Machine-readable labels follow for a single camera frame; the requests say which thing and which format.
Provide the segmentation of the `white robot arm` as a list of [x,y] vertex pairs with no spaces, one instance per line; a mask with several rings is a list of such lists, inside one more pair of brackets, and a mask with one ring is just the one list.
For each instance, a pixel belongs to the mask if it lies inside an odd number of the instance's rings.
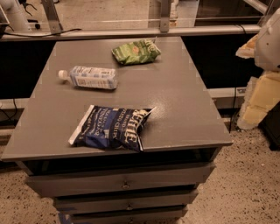
[[263,70],[259,78],[250,78],[237,120],[240,129],[252,130],[280,102],[280,9],[235,55],[253,58]]

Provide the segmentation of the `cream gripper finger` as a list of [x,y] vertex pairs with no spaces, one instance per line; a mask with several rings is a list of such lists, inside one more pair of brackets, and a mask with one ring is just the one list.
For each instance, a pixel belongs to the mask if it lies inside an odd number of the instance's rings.
[[251,77],[246,87],[237,126],[252,130],[280,102],[280,73],[265,71],[259,78]]
[[254,58],[257,39],[258,39],[258,35],[256,34],[246,44],[239,47],[235,55],[243,59]]

